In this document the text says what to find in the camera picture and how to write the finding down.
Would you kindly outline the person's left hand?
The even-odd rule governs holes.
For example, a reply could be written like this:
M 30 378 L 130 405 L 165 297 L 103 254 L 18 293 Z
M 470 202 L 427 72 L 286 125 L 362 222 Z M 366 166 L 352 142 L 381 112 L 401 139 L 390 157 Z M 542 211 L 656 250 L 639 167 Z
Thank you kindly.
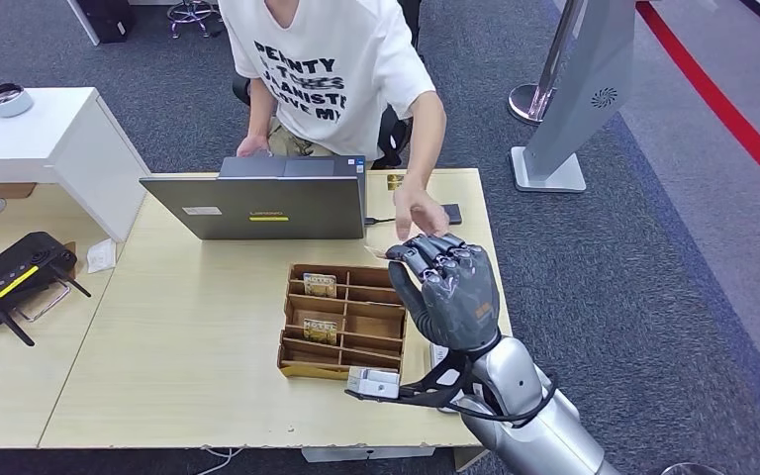
M 405 182 L 394 192 L 393 201 L 394 223 L 400 241 L 410 238 L 413 226 L 430 236 L 442 237 L 448 233 L 448 215 L 422 185 Z

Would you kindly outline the person's right hand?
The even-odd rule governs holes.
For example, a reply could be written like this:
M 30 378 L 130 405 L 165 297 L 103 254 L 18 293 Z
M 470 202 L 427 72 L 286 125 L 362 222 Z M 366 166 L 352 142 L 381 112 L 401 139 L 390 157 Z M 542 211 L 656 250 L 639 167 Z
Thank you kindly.
M 236 156 L 239 157 L 253 156 L 256 154 L 271 154 L 266 135 L 248 135 L 239 143 L 236 150 Z

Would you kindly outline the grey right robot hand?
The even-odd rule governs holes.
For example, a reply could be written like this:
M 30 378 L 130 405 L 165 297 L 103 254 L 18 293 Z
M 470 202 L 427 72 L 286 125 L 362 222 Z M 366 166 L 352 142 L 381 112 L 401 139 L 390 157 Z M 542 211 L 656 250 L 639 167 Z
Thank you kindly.
M 420 234 L 389 247 L 385 258 L 393 288 L 428 341 L 475 352 L 499 339 L 500 291 L 482 246 Z

